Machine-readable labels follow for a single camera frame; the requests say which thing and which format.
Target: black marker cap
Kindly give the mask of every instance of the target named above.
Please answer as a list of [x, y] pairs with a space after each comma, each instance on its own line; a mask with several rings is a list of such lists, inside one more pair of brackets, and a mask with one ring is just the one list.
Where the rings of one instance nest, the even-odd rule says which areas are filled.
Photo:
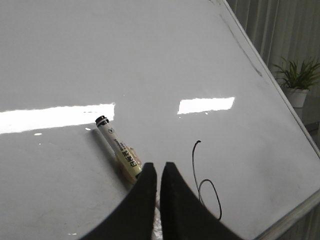
[[100, 116], [100, 117], [98, 117], [96, 120], [95, 120], [95, 124], [96, 124], [96, 126], [97, 127], [99, 127], [100, 125], [105, 125], [105, 124], [107, 124], [107, 123], [109, 123], [109, 120], [108, 120], [108, 118], [106, 118], [105, 116]]

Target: background wall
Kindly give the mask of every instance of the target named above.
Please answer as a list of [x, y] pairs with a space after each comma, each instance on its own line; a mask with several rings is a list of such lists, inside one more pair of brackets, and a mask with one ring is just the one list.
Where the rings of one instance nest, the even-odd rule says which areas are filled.
[[[280, 57], [320, 57], [320, 0], [227, 0], [271, 72]], [[320, 97], [320, 85], [310, 96]]]

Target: white flower pot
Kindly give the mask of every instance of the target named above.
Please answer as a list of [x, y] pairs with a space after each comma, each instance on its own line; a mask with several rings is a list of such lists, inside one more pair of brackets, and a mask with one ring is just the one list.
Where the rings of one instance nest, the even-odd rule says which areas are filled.
[[291, 103], [292, 107], [302, 108], [304, 106], [307, 94], [309, 92], [308, 89], [294, 89], [284, 87], [282, 90], [284, 95]]

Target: black ink scribble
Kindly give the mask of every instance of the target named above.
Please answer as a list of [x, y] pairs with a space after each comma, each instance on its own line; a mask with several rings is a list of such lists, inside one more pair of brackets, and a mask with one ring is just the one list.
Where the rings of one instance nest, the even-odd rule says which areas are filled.
[[220, 210], [220, 215], [219, 215], [219, 218], [218, 220], [221, 220], [221, 217], [222, 217], [222, 207], [221, 207], [221, 203], [220, 203], [220, 199], [219, 199], [219, 196], [218, 196], [218, 193], [217, 193], [217, 190], [215, 188], [215, 185], [214, 183], [210, 180], [210, 179], [204, 179], [200, 182], [200, 185], [198, 185], [198, 181], [197, 181], [197, 177], [196, 177], [196, 171], [195, 171], [195, 150], [196, 150], [196, 146], [201, 143], [200, 140], [196, 141], [196, 143], [194, 144], [193, 146], [193, 149], [192, 149], [192, 169], [193, 169], [193, 176], [194, 176], [194, 181], [195, 181], [195, 185], [196, 185], [196, 189], [198, 191], [198, 198], [199, 198], [199, 201], [202, 203], [203, 206], [206, 207], [205, 203], [204, 203], [204, 200], [202, 199], [202, 196], [201, 196], [201, 186], [203, 183], [205, 182], [209, 182], [215, 192], [215, 195], [216, 195], [216, 199], [218, 201], [218, 204], [219, 204], [219, 210]]

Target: white glossy surface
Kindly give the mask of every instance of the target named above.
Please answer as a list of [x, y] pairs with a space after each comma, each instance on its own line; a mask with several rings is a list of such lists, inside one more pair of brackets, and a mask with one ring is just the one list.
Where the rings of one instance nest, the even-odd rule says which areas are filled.
[[[0, 79], [1, 114], [114, 103], [112, 125], [154, 163], [158, 187], [172, 161], [196, 190], [201, 140], [197, 177], [215, 182], [223, 223], [245, 239], [320, 188], [319, 157], [221, 2], [3, 0]], [[183, 100], [228, 98], [229, 109], [177, 114]], [[124, 198], [101, 114], [88, 115], [29, 131], [14, 130], [33, 121], [24, 114], [1, 124], [0, 239], [77, 239]]]

